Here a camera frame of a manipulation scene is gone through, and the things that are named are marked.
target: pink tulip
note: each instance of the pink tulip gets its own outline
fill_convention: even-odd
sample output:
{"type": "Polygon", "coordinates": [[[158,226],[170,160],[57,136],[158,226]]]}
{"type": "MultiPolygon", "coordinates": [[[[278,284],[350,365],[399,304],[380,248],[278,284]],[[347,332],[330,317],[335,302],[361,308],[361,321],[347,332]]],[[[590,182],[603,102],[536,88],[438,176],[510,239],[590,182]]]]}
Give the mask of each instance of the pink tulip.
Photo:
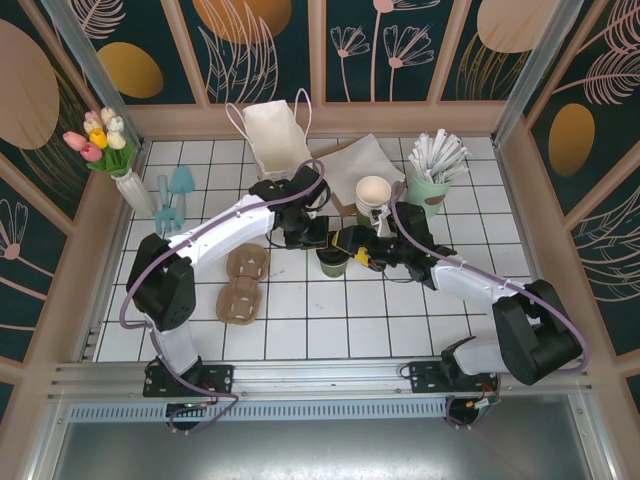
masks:
{"type": "Polygon", "coordinates": [[[67,132],[62,135],[62,139],[67,142],[71,148],[73,148],[76,152],[82,150],[84,144],[87,143],[87,139],[82,135],[76,132],[67,132]]]}
{"type": "Polygon", "coordinates": [[[90,110],[84,114],[84,119],[89,120],[90,118],[94,119],[96,122],[100,124],[100,128],[102,128],[102,120],[100,119],[100,114],[95,110],[90,110]]]}
{"type": "Polygon", "coordinates": [[[87,162],[91,163],[97,162],[102,158],[102,151],[100,150],[100,147],[91,142],[84,144],[84,147],[80,150],[80,154],[87,162]]]}

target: white paper bag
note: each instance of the white paper bag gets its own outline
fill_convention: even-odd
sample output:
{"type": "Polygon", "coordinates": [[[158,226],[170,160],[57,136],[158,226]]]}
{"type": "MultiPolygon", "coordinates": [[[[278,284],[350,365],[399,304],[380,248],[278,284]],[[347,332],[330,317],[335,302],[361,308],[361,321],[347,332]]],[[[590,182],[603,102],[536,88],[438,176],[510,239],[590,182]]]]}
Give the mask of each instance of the white paper bag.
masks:
{"type": "Polygon", "coordinates": [[[227,117],[247,140],[261,180],[291,179],[298,166],[311,158],[307,134],[311,126],[311,100],[304,89],[298,90],[293,112],[284,100],[249,105],[243,114],[230,103],[225,105],[227,117]],[[309,122],[303,132],[296,123],[298,98],[303,93],[309,105],[309,122]],[[240,117],[244,128],[231,117],[230,109],[240,117]]]}

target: light blue object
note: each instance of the light blue object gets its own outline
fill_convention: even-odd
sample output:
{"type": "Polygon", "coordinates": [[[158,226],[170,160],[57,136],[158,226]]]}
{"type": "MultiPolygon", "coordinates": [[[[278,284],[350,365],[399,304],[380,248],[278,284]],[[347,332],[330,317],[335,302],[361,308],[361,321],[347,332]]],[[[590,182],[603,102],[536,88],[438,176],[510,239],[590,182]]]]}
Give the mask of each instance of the light blue object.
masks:
{"type": "Polygon", "coordinates": [[[159,237],[162,236],[162,231],[171,232],[171,220],[174,220],[176,228],[177,226],[176,209],[169,207],[169,188],[166,175],[158,175],[158,190],[160,190],[160,203],[162,208],[156,212],[156,233],[159,237]]]}
{"type": "Polygon", "coordinates": [[[180,230],[184,224],[184,218],[187,216],[187,206],[185,193],[193,192],[196,188],[193,177],[189,169],[184,166],[178,166],[171,175],[171,183],[169,191],[174,195],[178,195],[178,204],[176,206],[176,216],[174,224],[176,229],[180,230]]]}

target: metal floor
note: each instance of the metal floor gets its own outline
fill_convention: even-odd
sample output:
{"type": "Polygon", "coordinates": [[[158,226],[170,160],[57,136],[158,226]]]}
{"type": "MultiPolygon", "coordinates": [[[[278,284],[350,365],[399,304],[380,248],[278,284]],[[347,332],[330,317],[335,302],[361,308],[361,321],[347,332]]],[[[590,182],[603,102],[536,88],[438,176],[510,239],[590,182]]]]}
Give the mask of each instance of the metal floor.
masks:
{"type": "Polygon", "coordinates": [[[69,426],[57,480],[582,480],[592,478],[567,399],[507,398],[486,421],[442,418],[69,426]]]}

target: green cup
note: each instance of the green cup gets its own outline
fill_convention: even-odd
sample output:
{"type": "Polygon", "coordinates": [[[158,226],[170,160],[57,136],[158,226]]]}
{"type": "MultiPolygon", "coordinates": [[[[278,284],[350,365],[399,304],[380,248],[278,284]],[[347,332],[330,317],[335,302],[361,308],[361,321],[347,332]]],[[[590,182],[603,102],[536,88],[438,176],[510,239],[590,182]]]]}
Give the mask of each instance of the green cup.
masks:
{"type": "Polygon", "coordinates": [[[411,173],[408,184],[404,201],[424,208],[427,218],[435,217],[440,211],[444,197],[451,186],[451,182],[427,182],[416,172],[411,173]]]}

